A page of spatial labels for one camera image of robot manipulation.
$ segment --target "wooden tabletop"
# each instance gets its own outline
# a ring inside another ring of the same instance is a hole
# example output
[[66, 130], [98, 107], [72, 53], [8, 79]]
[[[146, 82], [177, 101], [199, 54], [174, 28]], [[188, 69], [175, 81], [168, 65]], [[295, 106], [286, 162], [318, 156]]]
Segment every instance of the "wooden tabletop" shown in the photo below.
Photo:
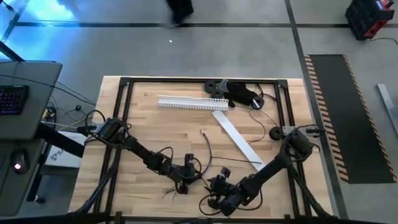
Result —
[[[104, 77], [103, 79], [96, 109], [102, 111], [106, 117], [112, 117], [119, 79], [120, 77]], [[303, 81], [301, 79], [287, 80], [296, 124], [312, 124]], [[248, 88], [259, 92], [254, 85], [248, 85]], [[273, 96], [275, 94], [272, 85], [262, 85], [262, 89], [264, 93]], [[151, 151], [158, 151], [171, 146], [174, 148], [173, 163], [181, 165], [186, 153], [194, 153], [202, 165], [206, 166], [209, 160], [209, 150], [204, 137], [200, 134], [202, 129], [210, 140], [213, 156], [246, 160], [242, 152], [213, 117], [212, 111], [159, 108], [157, 106], [158, 95], [208, 97], [208, 94], [203, 91], [203, 84], [200, 83], [134, 83], [127, 122], [132, 124], [130, 133], [143, 146]], [[275, 102], [265, 98], [265, 106], [262, 111], [278, 123], [279, 118]], [[253, 141], [263, 136], [262, 126], [249, 116], [249, 110], [246, 108], [230, 108], [224, 113], [246, 141]], [[264, 139], [252, 143], [251, 146], [267, 164], [277, 155], [280, 148], [280, 141], [273, 141], [268, 135], [269, 130], [275, 124], [258, 111], [251, 113], [266, 128]], [[94, 120], [101, 121], [99, 116], [95, 116]], [[105, 146], [99, 142], [93, 142], [86, 146], [70, 203], [70, 210], [78, 209], [97, 186], [104, 149]], [[220, 173], [223, 166], [231, 170], [229, 181], [233, 184], [256, 172], [248, 162], [213, 159], [204, 178], [215, 177]], [[313, 154], [305, 161], [304, 170], [308, 188], [313, 192], [322, 207], [332, 213], [318, 149], [314, 148]], [[188, 195], [177, 194], [174, 196], [171, 193], [164, 196], [165, 191], [173, 186], [174, 183], [167, 177], [159, 176], [146, 168], [142, 160], [135, 154], [123, 151], [112, 213], [121, 211], [123, 215], [137, 217], [204, 217], [198, 209], [200, 199], [208, 194], [203, 188], [204, 183], [197, 181], [189, 186]], [[262, 192], [264, 203], [260, 209], [251, 212], [237, 210], [231, 215], [231, 218], [282, 218], [285, 214], [292, 214], [292, 201], [286, 170], [279, 172], [267, 181], [263, 185]], [[105, 196], [106, 194], [103, 195], [101, 211], [105, 208]], [[298, 196], [300, 209], [303, 211], [301, 193], [298, 193]], [[255, 207], [258, 203], [259, 197], [251, 202], [247, 208]], [[206, 202], [202, 203], [202, 208], [208, 213], [214, 212], [207, 206]]]

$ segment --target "black rubber mat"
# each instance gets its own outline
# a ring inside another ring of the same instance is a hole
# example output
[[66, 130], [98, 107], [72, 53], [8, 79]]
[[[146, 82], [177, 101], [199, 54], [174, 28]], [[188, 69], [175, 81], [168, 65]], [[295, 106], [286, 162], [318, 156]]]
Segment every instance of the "black rubber mat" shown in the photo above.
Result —
[[307, 55], [305, 61], [341, 180], [397, 182], [347, 58]]

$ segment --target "keyboard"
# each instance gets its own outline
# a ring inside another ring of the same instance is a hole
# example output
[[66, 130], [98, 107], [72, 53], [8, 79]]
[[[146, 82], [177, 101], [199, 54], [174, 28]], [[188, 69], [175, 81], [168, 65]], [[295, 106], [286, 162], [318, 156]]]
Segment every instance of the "keyboard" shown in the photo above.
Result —
[[0, 85], [0, 116], [21, 114], [29, 95], [29, 86]]

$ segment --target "yellow and black hazard stripe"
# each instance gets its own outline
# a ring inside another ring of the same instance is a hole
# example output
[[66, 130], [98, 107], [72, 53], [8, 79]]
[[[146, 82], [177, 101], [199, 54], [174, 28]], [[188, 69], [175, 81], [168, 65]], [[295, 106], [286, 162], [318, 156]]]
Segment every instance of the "yellow and black hazard stripe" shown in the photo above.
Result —
[[348, 183], [348, 174], [346, 170], [346, 166], [343, 161], [343, 156], [341, 155], [341, 151], [337, 142], [337, 137], [335, 131], [333, 129], [333, 125], [331, 123], [331, 119], [328, 112], [328, 107], [323, 98], [322, 89], [319, 85], [317, 73], [313, 67], [313, 63], [311, 57], [309, 55], [305, 56], [305, 64], [308, 69], [308, 74], [310, 75], [312, 88], [315, 92], [315, 98], [317, 99], [317, 104], [321, 113], [323, 126], [325, 127], [326, 135], [329, 140], [329, 147], [333, 154], [333, 158], [335, 160], [335, 164], [337, 166], [338, 174], [340, 179], [346, 183]]
[[387, 165], [388, 165], [389, 168], [390, 168], [390, 172], [391, 172], [391, 174], [392, 174], [392, 178], [394, 179], [395, 182], [397, 182], [397, 176], [395, 175], [394, 169], [393, 169], [392, 166], [391, 166], [391, 162], [390, 162], [390, 160], [388, 159], [387, 152], [386, 152], [386, 150], [384, 149], [384, 146], [383, 146], [383, 143], [382, 143], [382, 141], [381, 141], [381, 138], [380, 138], [379, 134], [377, 133], [376, 125], [374, 124], [374, 121], [373, 121], [373, 119], [372, 119], [372, 116], [371, 116], [371, 114], [369, 113], [369, 109], [368, 109], [368, 107], [366, 106], [366, 103], [365, 103], [365, 101], [364, 101], [364, 99], [363, 99], [361, 90], [360, 90], [359, 87], [358, 87], [358, 83], [356, 82], [356, 79], [355, 79], [353, 70], [351, 69], [351, 66], [349, 65], [349, 61], [348, 61], [348, 59], [347, 59], [347, 56], [343, 55], [343, 58], [344, 58], [344, 60], [346, 61], [347, 68], [348, 68], [348, 70], [349, 70], [349, 73], [351, 74], [351, 78], [353, 79], [355, 88], [356, 88], [357, 91], [358, 91], [358, 95], [359, 95], [359, 97], [360, 97], [360, 99], [361, 99], [363, 108], [365, 109], [366, 114], [367, 114], [367, 116], [368, 116], [368, 118], [369, 118], [369, 122], [371, 123], [371, 126], [372, 126], [372, 128], [373, 128], [374, 135], [375, 135], [375, 137], [377, 138], [377, 141], [379, 142], [379, 145], [380, 145], [381, 151], [382, 151], [382, 153], [383, 153], [383, 156], [384, 156], [384, 158], [385, 158], [385, 160], [386, 160], [386, 162], [387, 162]]

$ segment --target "concrete floor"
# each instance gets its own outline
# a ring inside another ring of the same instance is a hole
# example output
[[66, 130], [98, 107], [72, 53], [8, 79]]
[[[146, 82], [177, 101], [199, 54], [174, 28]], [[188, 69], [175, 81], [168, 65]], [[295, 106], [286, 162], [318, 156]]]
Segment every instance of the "concrete floor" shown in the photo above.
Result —
[[[23, 8], [21, 2], [25, 0], [8, 1]], [[133, 27], [135, 23], [166, 23], [169, 12], [163, 0], [30, 0], [6, 44], [26, 60], [62, 63], [64, 67], [59, 81], [92, 101], [97, 99], [104, 75], [303, 76], [292, 29], [289, 26], [271, 27], [290, 22], [285, 1], [193, 2], [195, 13], [189, 22], [218, 25], [181, 29]], [[298, 24], [323, 24], [324, 27], [346, 24], [347, 0], [290, 2]], [[0, 7], [0, 36], [13, 18], [13, 14]], [[36, 26], [36, 22], [43, 21], [101, 23], [104, 26], [65, 27], [57, 23]], [[131, 27], [120, 27], [125, 23]], [[398, 16], [390, 23], [398, 24]], [[392, 100], [398, 104], [398, 89], [394, 88], [398, 83], [398, 46], [389, 40], [358, 42], [347, 28], [298, 28], [298, 34], [305, 54], [347, 55], [392, 166], [398, 170], [395, 147], [398, 139], [374, 87], [377, 83], [385, 83]], [[398, 39], [398, 28], [385, 28], [377, 37]], [[63, 93], [54, 91], [53, 95], [64, 110], [73, 109], [77, 104], [85, 111], [93, 109]], [[68, 124], [71, 121], [64, 118], [60, 122]], [[61, 182], [62, 187], [44, 183], [41, 193], [48, 202], [38, 206], [26, 203], [19, 216], [66, 212], [74, 181], [69, 177], [48, 177], [45, 183]], [[396, 223], [397, 184], [341, 183], [341, 189], [350, 219]]]

